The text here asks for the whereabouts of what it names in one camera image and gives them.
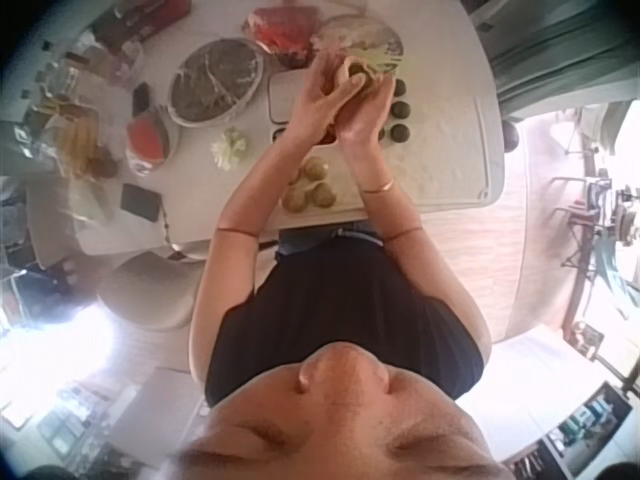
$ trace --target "person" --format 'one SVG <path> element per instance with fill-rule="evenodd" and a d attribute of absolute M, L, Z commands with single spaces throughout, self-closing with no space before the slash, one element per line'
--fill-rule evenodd
<path fill-rule="evenodd" d="M 454 403 L 491 341 L 384 161 L 395 80 L 365 89 L 360 74 L 336 87 L 342 62 L 316 57 L 286 132 L 218 219 L 190 338 L 212 411 L 170 478 L 512 478 Z M 282 232 L 254 292 L 259 235 L 330 124 L 372 228 Z"/>

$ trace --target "black phone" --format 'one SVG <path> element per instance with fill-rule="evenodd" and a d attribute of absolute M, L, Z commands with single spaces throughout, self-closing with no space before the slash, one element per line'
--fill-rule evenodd
<path fill-rule="evenodd" d="M 146 112 L 151 107 L 151 88 L 147 82 L 142 82 L 133 91 L 133 118 Z"/>
<path fill-rule="evenodd" d="M 125 183 L 122 186 L 120 208 L 150 222 L 157 222 L 162 208 L 162 196 L 158 192 Z"/>

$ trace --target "wrist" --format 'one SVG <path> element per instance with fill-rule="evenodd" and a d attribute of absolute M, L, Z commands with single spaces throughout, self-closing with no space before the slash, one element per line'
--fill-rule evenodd
<path fill-rule="evenodd" d="M 361 142 L 340 142 L 342 153 L 348 163 L 359 161 L 370 161 L 372 157 L 382 157 L 382 147 L 378 139 L 371 139 Z"/>
<path fill-rule="evenodd" d="M 308 135 L 302 135 L 299 132 L 287 129 L 278 139 L 278 142 L 286 150 L 291 151 L 304 151 L 303 155 L 306 155 L 315 145 L 314 139 Z"/>

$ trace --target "cloth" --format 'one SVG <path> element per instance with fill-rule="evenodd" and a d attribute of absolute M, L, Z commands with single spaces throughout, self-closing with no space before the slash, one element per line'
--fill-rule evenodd
<path fill-rule="evenodd" d="M 484 362 L 443 302 L 420 294 L 383 248 L 335 238 L 283 257 L 263 286 L 225 315 L 205 395 L 215 405 L 252 378 L 344 341 L 432 381 L 456 399 Z"/>

